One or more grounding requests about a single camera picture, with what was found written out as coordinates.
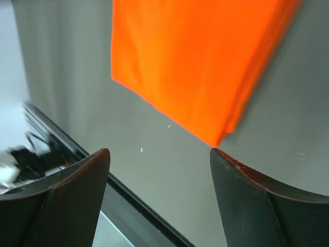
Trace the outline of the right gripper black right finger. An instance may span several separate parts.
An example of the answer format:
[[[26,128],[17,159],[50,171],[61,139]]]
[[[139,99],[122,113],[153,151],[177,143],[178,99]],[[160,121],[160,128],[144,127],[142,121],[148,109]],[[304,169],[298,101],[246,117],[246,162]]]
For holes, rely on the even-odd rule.
[[[210,167],[228,246],[328,246],[328,197],[279,182],[213,148]]]

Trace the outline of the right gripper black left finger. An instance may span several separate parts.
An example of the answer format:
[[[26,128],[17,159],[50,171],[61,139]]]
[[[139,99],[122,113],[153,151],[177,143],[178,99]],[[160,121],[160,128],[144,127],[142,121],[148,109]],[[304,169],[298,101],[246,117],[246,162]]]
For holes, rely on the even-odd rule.
[[[110,159],[103,148],[1,195],[1,246],[92,246]]]

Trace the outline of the orange t shirt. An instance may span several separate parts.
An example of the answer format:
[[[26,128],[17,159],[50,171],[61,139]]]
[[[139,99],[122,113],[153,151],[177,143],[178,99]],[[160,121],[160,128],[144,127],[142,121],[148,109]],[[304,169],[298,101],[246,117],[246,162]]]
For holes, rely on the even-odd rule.
[[[113,1],[112,78],[211,147],[235,130],[301,1]]]

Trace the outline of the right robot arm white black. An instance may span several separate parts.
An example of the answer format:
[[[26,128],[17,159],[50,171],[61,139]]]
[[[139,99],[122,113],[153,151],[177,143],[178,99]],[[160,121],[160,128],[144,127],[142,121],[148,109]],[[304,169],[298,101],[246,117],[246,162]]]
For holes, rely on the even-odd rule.
[[[219,149],[210,152],[228,246],[328,246],[328,197],[270,178]],[[105,184],[112,198],[106,246],[190,246],[177,230],[108,174],[109,150],[1,152],[1,245],[91,246]]]

